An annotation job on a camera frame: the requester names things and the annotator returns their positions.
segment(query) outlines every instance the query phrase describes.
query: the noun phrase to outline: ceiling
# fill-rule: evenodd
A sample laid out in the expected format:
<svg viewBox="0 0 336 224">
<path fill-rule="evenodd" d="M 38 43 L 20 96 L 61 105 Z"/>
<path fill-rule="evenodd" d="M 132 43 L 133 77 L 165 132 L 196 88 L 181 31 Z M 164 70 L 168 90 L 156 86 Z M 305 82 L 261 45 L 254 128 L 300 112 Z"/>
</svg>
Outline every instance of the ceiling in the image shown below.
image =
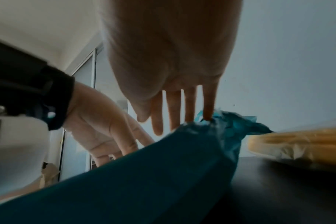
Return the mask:
<svg viewBox="0 0 336 224">
<path fill-rule="evenodd" d="M 60 51 L 92 9 L 91 0 L 0 0 L 0 24 Z"/>
</svg>

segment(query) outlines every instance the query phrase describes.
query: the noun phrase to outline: black table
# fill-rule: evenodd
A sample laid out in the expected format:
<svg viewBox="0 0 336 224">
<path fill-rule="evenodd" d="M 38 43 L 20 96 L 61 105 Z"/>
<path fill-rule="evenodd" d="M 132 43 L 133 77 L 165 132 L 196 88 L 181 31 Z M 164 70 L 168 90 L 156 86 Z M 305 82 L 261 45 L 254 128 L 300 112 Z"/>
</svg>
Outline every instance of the black table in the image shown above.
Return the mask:
<svg viewBox="0 0 336 224">
<path fill-rule="evenodd" d="M 231 189 L 202 223 L 336 223 L 336 174 L 240 158 Z"/>
</svg>

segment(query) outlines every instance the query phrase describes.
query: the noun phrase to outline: black sleeve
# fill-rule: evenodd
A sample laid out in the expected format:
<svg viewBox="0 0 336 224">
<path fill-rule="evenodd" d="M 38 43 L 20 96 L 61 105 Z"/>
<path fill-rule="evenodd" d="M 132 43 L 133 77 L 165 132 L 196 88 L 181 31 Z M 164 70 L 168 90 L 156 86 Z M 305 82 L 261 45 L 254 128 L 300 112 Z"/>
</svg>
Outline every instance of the black sleeve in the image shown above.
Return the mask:
<svg viewBox="0 0 336 224">
<path fill-rule="evenodd" d="M 0 105 L 7 115 L 26 114 L 46 122 L 49 130 L 59 129 L 66 118 L 73 86 L 73 77 L 0 43 Z"/>
</svg>

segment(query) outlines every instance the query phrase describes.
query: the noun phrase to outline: teal plastic bag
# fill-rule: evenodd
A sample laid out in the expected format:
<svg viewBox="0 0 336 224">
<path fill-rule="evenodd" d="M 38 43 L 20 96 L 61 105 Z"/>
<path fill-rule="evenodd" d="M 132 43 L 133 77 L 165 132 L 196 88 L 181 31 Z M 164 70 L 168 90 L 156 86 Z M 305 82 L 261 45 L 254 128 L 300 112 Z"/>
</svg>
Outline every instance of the teal plastic bag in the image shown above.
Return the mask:
<svg viewBox="0 0 336 224">
<path fill-rule="evenodd" d="M 199 223 L 225 194 L 241 140 L 271 131 L 216 111 L 135 153 L 0 205 L 0 223 Z"/>
</svg>

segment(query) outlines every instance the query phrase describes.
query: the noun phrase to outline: plastic packaging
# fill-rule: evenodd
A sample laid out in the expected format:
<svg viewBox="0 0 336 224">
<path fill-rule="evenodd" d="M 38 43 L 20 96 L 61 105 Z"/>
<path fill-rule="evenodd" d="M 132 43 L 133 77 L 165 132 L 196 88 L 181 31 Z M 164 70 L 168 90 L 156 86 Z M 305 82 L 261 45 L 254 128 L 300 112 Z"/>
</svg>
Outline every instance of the plastic packaging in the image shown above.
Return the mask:
<svg viewBox="0 0 336 224">
<path fill-rule="evenodd" d="M 250 136 L 248 149 L 258 156 L 290 165 L 336 172 L 336 123 Z"/>
<path fill-rule="evenodd" d="M 255 117 L 213 118 L 0 205 L 0 223 L 200 223 L 228 190 L 241 140 L 271 132 Z"/>
</svg>

